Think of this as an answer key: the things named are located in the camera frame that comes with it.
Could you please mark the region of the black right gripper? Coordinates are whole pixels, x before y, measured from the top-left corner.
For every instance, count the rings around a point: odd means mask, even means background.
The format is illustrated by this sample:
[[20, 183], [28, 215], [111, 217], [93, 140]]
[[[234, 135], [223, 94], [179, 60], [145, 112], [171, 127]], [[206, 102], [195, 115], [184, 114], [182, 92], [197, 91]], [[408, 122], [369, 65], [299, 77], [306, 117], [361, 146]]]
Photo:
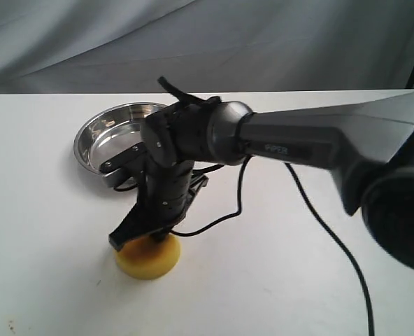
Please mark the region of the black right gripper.
[[197, 193], [208, 183], [205, 174], [193, 172], [192, 161], [182, 161], [172, 167], [157, 164], [146, 156], [143, 175], [138, 184], [138, 198], [133, 209], [117, 228], [108, 235], [115, 251], [141, 235], [153, 235], [163, 242], [172, 228], [185, 218]]

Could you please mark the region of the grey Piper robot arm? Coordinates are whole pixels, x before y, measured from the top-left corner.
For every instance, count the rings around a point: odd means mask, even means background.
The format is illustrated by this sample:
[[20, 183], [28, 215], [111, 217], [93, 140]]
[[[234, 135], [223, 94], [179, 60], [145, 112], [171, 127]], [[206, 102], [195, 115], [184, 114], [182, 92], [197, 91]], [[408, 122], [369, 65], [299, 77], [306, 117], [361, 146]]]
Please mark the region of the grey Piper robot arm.
[[195, 162], [260, 156], [330, 172], [345, 212], [361, 211], [376, 242], [414, 269], [414, 92], [268, 113], [219, 97], [176, 97], [145, 119], [138, 148], [113, 161], [139, 184], [136, 205], [109, 236], [114, 249], [165, 235], [183, 219]]

